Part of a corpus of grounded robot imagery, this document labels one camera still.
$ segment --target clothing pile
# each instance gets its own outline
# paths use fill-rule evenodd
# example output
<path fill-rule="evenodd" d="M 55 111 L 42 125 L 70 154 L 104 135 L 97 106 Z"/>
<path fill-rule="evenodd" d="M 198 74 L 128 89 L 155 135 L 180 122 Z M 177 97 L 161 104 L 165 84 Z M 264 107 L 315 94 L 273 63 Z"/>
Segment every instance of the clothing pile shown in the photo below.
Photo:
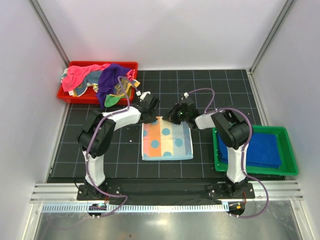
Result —
<path fill-rule="evenodd" d="M 140 83 L 134 79 L 134 75 L 134 69 L 116 63 L 70 66 L 63 71 L 61 82 L 63 91 L 73 97 L 80 97 L 88 87 L 93 87 L 101 108 L 108 108 L 126 97 L 118 82 L 118 77 L 129 79 L 137 87 Z M 121 78 L 121 83 L 127 95 L 130 96 L 132 85 L 125 78 Z"/>

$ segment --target white grid line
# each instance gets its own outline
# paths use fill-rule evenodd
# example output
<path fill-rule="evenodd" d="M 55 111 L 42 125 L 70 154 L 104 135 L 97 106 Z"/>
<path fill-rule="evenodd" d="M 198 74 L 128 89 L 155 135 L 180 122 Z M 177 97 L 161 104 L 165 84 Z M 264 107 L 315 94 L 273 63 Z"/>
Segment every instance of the white grid line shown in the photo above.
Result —
<path fill-rule="evenodd" d="M 146 79 L 145 81 L 158 81 L 159 79 Z M 178 80 L 182 80 L 182 81 L 193 81 L 193 79 L 184 79 L 184 78 L 181 78 L 181 79 L 178 79 Z M 219 81 L 225 81 L 225 79 L 212 79 L 212 80 L 219 80 Z"/>
<path fill-rule="evenodd" d="M 159 92 L 161 92 L 161 71 L 159 71 Z M 159 93 L 159 108 L 161 104 L 161 94 Z M 160 161 L 158 161 L 158 178 L 160 178 Z"/>
<path fill-rule="evenodd" d="M 69 122 L 69 118 L 70 118 L 70 115 L 71 115 L 71 112 L 72 112 L 72 107 L 73 107 L 73 104 L 72 104 L 71 107 L 70 107 L 70 112 L 69 112 L 68 119 L 66 120 L 66 123 Z M 62 136 L 62 138 L 61 138 L 61 142 L 59 143 L 59 144 L 60 144 L 60 148 L 59 148 L 59 152 L 58 152 L 58 154 L 57 154 L 57 156 L 56 156 L 56 160 L 57 160 L 57 161 L 58 161 L 58 159 L 59 159 L 60 151 L 61 151 L 61 148 L 62 148 L 62 142 L 64 141 L 66 131 L 67 131 L 67 127 L 65 127 L 65 129 L 64 129 L 64 133 L 63 133 L 63 136 Z M 55 175 L 56 167 L 57 167 L 57 163 L 55 163 L 55 165 L 54 165 L 54 169 L 53 169 L 53 171 L 52 171 L 52 178 L 53 178 L 54 175 Z"/>
<path fill-rule="evenodd" d="M 195 80 L 195 71 L 193 70 L 193 85 L 194 85 L 194 90 L 196 90 L 196 80 Z M 195 105 L 198 108 L 198 103 L 197 103 L 197 93 L 194 92 L 194 96 L 195 96 Z M 200 131 L 199 133 L 199 142 L 200 142 L 200 153 L 201 153 L 201 164 L 202 164 L 202 177 L 205 177 L 205 171 L 204 171 L 204 160 L 202 157 L 202 147 L 201 147 L 201 136 L 200 136 Z"/>
<path fill-rule="evenodd" d="M 210 84 L 211 84 L 211 89 L 214 91 L 214 87 L 212 86 L 212 81 L 210 81 Z M 215 101 L 215 99 L 213 99 L 213 106 L 214 106 L 214 109 L 217 109 L 217 108 L 216 108 L 216 101 Z"/>
<path fill-rule="evenodd" d="M 235 79 L 228 79 L 228 77 L 227 77 L 227 72 L 226 71 L 224 71 L 225 72 L 225 75 L 226 75 L 226 79 L 214 79 L 214 80 L 222 80 L 222 81 L 226 81 L 227 80 L 227 83 L 228 83 L 228 89 L 229 89 L 229 92 L 218 92 L 218 93 L 216 93 L 216 95 L 222 95 L 222 94 L 229 94 L 230 95 L 230 98 L 231 98 L 231 103 L 233 104 L 233 100 L 232 100 L 232 95 L 231 94 L 247 94 L 247 96 L 249 97 L 250 95 L 249 94 L 252 94 L 252 93 L 249 93 L 248 92 L 248 88 L 247 88 L 247 86 L 245 86 L 246 87 L 246 92 L 231 92 L 230 91 L 230 86 L 229 86 L 229 81 L 243 81 L 244 80 L 244 74 L 243 74 L 243 72 L 241 72 L 242 73 L 242 78 L 243 79 L 237 79 L 237 80 L 235 80 Z M 194 89 L 196 89 L 196 81 L 195 81 L 195 73 L 194 73 L 194 71 L 192 71 L 192 73 L 193 73 L 193 79 L 188 79 L 189 81 L 193 81 L 193 85 L 194 85 Z M 161 93 L 161 72 L 159 73 L 159 79 L 157 79 L 157 80 L 159 80 L 159 92 L 158 93 L 154 93 L 154 92 L 152 92 L 152 94 L 157 94 L 157 95 L 159 95 L 159 98 L 163 98 L 162 97 L 162 95 L 166 95 L 166 94 L 168 94 L 168 95 L 175 95 L 175 94 L 177 94 L 177 97 L 178 97 L 178 100 L 179 100 L 179 82 L 178 82 L 178 71 L 176 71 L 176 75 L 177 75 L 177 77 L 176 77 L 176 82 L 177 82 L 177 93 L 175 93 L 175 92 L 172 92 L 172 93 Z M 202 80 L 208 80 L 208 81 L 210 81 L 210 84 L 211 84 L 211 87 L 213 87 L 213 83 L 212 83 L 212 76 L 211 76 L 211 73 L 210 73 L 210 71 L 209 71 L 209 77 L 210 77 L 210 79 L 202 79 Z M 144 91 L 144 83 L 145 83 L 145 71 L 143 71 L 143 82 L 142 82 L 142 92 Z M 206 94 L 210 94 L 211 95 L 211 93 L 206 93 L 206 92 L 198 92 L 198 93 L 195 93 L 195 103 L 196 103 L 196 105 L 198 106 L 198 102 L 197 102 L 197 95 L 202 95 L 202 94 L 204 94 L 204 95 L 206 95 Z M 66 121 L 66 123 L 64 124 L 64 126 L 65 127 L 67 127 L 67 126 L 79 126 L 79 127 L 81 127 L 82 126 L 82 124 L 69 124 L 69 118 L 70 118 L 70 115 L 71 115 L 71 110 L 87 110 L 87 116 L 88 116 L 88 110 L 90 109 L 90 110 L 98 110 L 98 109 L 101 109 L 101 108 L 99 108 L 99 106 L 97 105 L 96 106 L 96 108 L 95 108 L 95 106 L 93 106 L 93 105 L 91 105 L 91 106 L 88 106 L 88 108 L 80 108 L 79 106 L 77 107 L 78 105 L 77 104 L 72 104 L 71 105 L 71 107 L 70 107 L 70 112 L 69 112 L 69 116 L 68 116 L 68 118 L 67 118 L 67 121 Z M 250 102 L 250 106 L 251 107 L 241 107 L 241 109 L 250 109 L 251 110 L 251 112 L 252 112 L 252 115 L 253 115 L 253 108 L 252 108 L 252 105 L 251 105 L 251 102 Z M 115 111 L 115 110 L 119 110 L 119 109 L 122 109 L 123 108 L 123 106 L 117 106 L 117 108 L 112 108 L 112 109 L 110 109 L 110 108 L 108 108 L 107 110 L 108 111 Z M 170 109 L 172 109 L 171 107 L 160 107 L 159 106 L 159 109 L 161 110 L 161 109 L 163 109 L 163 110 L 166 110 L 166 109 L 168 109 L 168 110 L 170 110 Z M 137 126 L 137 125 L 139 125 L 140 126 L 140 132 L 142 131 L 142 127 L 141 127 L 141 125 L 140 124 L 132 124 L 132 126 Z M 64 142 L 63 141 L 63 138 L 64 138 L 64 135 L 65 135 L 65 133 L 66 133 L 66 129 L 65 129 L 65 131 L 64 131 L 64 133 L 63 133 L 63 136 L 62 136 L 62 138 L 61 138 L 61 142 L 60 142 L 60 149 L 59 150 L 61 150 L 61 145 L 62 144 L 78 144 L 77 142 Z M 117 154 L 117 162 L 105 162 L 104 164 L 115 164 L 116 166 L 115 166 L 115 177 L 117 177 L 117 173 L 118 173 L 118 165 L 120 164 L 137 164 L 137 172 L 136 172 L 136 177 L 138 178 L 139 177 L 139 165 L 140 164 L 143 164 L 143 165 L 145 165 L 145 164 L 153 164 L 153 165 L 156 165 L 157 164 L 157 166 L 158 166 L 158 177 L 160 177 L 160 164 L 180 164 L 180 171 L 181 171 L 181 177 L 183 177 L 183 170 L 182 170 L 182 164 L 187 164 L 187 165 L 199 165 L 199 164 L 201 164 L 202 165 L 202 177 L 205 177 L 205 175 L 204 175 L 204 165 L 205 166 L 207 166 L 207 165 L 212 165 L 213 164 L 213 160 L 212 160 L 212 162 L 211 163 L 204 163 L 203 162 L 203 153 L 202 153 L 202 144 L 212 144 L 212 142 L 201 142 L 201 135 L 200 135 L 200 132 L 199 132 L 199 142 L 193 142 L 194 144 L 200 144 L 200 151 L 201 151 L 201 162 L 184 162 L 183 160 L 180 160 L 180 162 L 175 162 L 175 161 L 172 161 L 172 162 L 162 162 L 162 161 L 156 161 L 156 162 L 150 162 L 150 161 L 148 161 L 148 162 L 139 162 L 139 152 L 140 152 L 140 146 L 141 146 L 141 135 L 140 135 L 141 133 L 139 133 L 139 142 L 121 142 L 121 139 L 123 138 L 122 137 L 122 130 L 120 130 L 120 136 L 119 136 L 119 142 L 111 142 L 111 144 L 118 144 L 119 146 L 118 146 L 118 154 Z M 139 149 L 138 149 L 138 160 L 137 160 L 137 162 L 133 162 L 133 163 L 130 163 L 130 162 L 119 162 L 119 153 L 120 153 L 120 144 L 137 144 L 137 145 L 139 145 Z M 54 172 L 55 172 L 55 169 L 56 169 L 56 166 L 57 166 L 57 164 L 75 164 L 75 169 L 76 169 L 76 167 L 77 167 L 77 165 L 78 164 L 82 164 L 82 165 L 84 165 L 84 162 L 78 162 L 79 161 L 79 154 L 80 154 L 80 149 L 78 149 L 78 156 L 77 156 L 77 160 L 76 160 L 76 162 L 74 163 L 74 162 L 55 162 L 55 166 L 54 166 L 54 170 L 53 170 L 53 172 L 52 172 L 52 177 L 54 176 Z"/>
<path fill-rule="evenodd" d="M 176 70 L 176 96 L 178 98 L 178 103 L 179 103 L 180 99 L 179 99 L 178 70 Z M 182 178 L 182 160 L 180 160 L 180 175 Z"/>
<path fill-rule="evenodd" d="M 231 91 L 230 91 L 230 86 L 229 86 L 229 80 L 228 80 L 228 75 L 227 75 L 227 71 L 225 71 L 225 77 L 226 77 L 226 82 L 228 83 L 228 88 L 229 88 L 229 93 L 230 93 L 230 98 L 231 98 L 231 105 L 234 104 L 234 102 L 232 101 L 232 96 L 231 96 Z"/>
<path fill-rule="evenodd" d="M 166 162 L 162 162 L 162 161 L 146 161 L 146 162 L 140 162 L 139 164 L 159 164 L 158 162 L 162 162 L 163 164 L 177 164 L 179 165 L 180 162 L 175 162 L 175 161 L 181 161 L 181 160 L 171 160 L 171 162 L 168 162 L 166 160 Z M 209 164 L 213 164 L 214 162 L 204 162 L 204 163 L 201 163 L 201 162 L 184 162 L 183 164 L 204 164 L 204 165 L 209 165 Z M 71 162 L 71 161 L 58 161 L 57 164 L 75 164 L 74 162 Z M 84 165 L 85 163 L 84 162 L 78 162 L 77 164 L 81 164 L 81 165 Z M 116 162 L 104 162 L 103 164 L 117 164 Z M 121 164 L 137 164 L 136 162 L 119 162 L 118 165 L 121 165 Z"/>
<path fill-rule="evenodd" d="M 245 82 L 244 73 L 241 71 L 241 74 L 242 74 L 243 83 L 244 83 L 245 90 L 246 90 L 246 95 L 248 96 L 248 99 L 249 99 L 249 104 L 250 104 L 250 107 L 251 107 L 251 114 L 252 114 L 252 117 L 253 117 L 254 125 L 257 125 L 257 124 L 256 124 L 255 115 L 254 115 L 254 111 L 252 111 L 251 101 L 250 101 L 250 97 L 249 97 L 249 93 L 248 93 L 247 85 L 246 85 L 246 82 Z"/>
<path fill-rule="evenodd" d="M 87 111 L 86 111 L 85 120 L 87 120 L 87 118 L 88 118 L 89 109 L 90 109 L 90 104 L 88 105 L 88 109 L 87 109 Z M 81 147 L 79 147 L 79 149 L 78 149 L 78 154 L 77 154 L 77 156 L 76 156 L 76 162 L 75 162 L 75 166 L 74 166 L 74 170 L 73 170 L 73 175 L 72 175 L 73 178 L 75 177 L 75 173 L 76 173 L 76 168 L 77 168 L 77 164 L 78 164 L 78 160 L 79 160 L 80 148 L 81 148 Z"/>
<path fill-rule="evenodd" d="M 121 133 L 122 133 L 122 128 L 120 128 L 119 142 L 121 141 Z M 115 175 L 114 175 L 115 178 L 117 177 L 117 171 L 118 171 L 119 152 L 120 152 L 120 144 L 118 147 L 118 154 L 116 156 L 116 166 L 115 166 Z"/>
<path fill-rule="evenodd" d="M 140 144 L 141 142 L 110 142 L 110 144 Z M 63 141 L 61 144 L 78 144 L 76 141 Z M 202 142 L 202 144 L 212 144 L 212 142 Z"/>
<path fill-rule="evenodd" d="M 144 92 L 144 81 L 145 81 L 145 71 L 143 71 L 143 77 L 142 77 L 142 92 Z M 138 143 L 138 159 L 137 159 L 137 163 L 136 163 L 136 178 L 138 178 L 138 173 L 139 173 L 139 153 L 140 153 L 140 148 L 142 148 L 142 139 L 141 139 L 141 134 L 142 134 L 142 124 L 139 124 L 140 125 L 140 131 L 139 131 L 139 143 Z"/>

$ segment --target purple cloth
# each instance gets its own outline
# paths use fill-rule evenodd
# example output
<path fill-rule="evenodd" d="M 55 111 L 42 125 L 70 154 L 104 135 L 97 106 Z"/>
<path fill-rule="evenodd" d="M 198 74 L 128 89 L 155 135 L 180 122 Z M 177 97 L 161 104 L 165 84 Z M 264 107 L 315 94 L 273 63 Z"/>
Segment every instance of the purple cloth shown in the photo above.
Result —
<path fill-rule="evenodd" d="M 113 93 L 115 85 L 118 83 L 118 77 L 126 76 L 130 70 L 130 68 L 112 63 L 102 71 L 98 81 L 98 92 L 96 94 L 102 109 L 105 108 L 106 96 Z"/>

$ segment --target red plastic bin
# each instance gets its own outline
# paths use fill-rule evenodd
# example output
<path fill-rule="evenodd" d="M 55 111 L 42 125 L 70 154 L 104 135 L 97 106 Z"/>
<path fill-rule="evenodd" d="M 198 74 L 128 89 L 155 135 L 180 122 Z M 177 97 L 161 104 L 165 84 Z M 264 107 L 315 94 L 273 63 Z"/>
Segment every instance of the red plastic bin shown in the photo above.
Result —
<path fill-rule="evenodd" d="M 69 63 L 70 66 L 80 66 L 85 67 L 93 64 L 103 65 L 103 64 L 119 64 L 122 67 L 134 69 L 134 79 L 137 78 L 138 73 L 138 63 L 134 61 L 72 61 Z M 66 103 L 71 104 L 99 104 L 99 100 L 96 97 L 96 92 L 93 90 L 92 87 L 88 87 L 88 89 L 85 91 L 85 93 L 81 96 L 70 96 L 68 92 L 64 92 L 62 88 L 62 84 L 60 86 L 60 89 L 57 93 L 57 97 L 59 99 L 64 100 Z M 129 101 L 132 103 L 135 95 L 135 89 L 132 88 L 131 95 L 129 96 Z M 121 98 L 117 105 L 127 105 L 127 100 L 125 98 Z"/>

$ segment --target metal floor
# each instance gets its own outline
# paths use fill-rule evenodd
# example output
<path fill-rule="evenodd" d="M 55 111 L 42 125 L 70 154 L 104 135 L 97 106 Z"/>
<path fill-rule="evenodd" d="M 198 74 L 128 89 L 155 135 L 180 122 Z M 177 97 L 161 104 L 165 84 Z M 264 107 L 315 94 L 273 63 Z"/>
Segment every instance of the metal floor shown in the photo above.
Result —
<path fill-rule="evenodd" d="M 264 201 L 247 202 L 246 215 Z M 35 240 L 302 240 L 290 201 L 272 201 L 252 219 L 226 212 L 126 213 L 88 219 L 87 213 L 41 213 Z M 59 227 L 72 227 L 58 230 Z"/>

